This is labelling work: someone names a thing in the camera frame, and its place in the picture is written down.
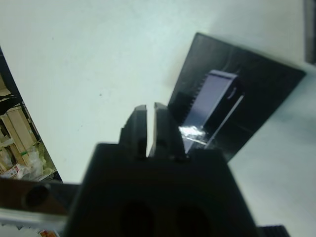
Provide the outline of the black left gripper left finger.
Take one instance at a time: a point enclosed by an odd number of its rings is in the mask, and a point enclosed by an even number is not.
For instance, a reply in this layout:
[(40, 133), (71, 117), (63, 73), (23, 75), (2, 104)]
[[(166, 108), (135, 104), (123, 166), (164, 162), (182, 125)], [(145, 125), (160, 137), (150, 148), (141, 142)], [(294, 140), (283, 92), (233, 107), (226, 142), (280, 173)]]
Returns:
[(119, 143), (126, 147), (134, 158), (146, 158), (147, 149), (147, 108), (139, 105), (121, 129)]

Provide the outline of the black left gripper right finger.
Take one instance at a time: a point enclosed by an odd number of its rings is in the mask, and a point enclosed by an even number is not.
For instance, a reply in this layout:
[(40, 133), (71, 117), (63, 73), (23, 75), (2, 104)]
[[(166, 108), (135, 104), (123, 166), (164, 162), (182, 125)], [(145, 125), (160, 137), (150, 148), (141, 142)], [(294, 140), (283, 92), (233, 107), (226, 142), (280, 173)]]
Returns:
[(156, 102), (154, 109), (154, 136), (149, 157), (175, 162), (189, 161), (179, 126), (168, 107)]

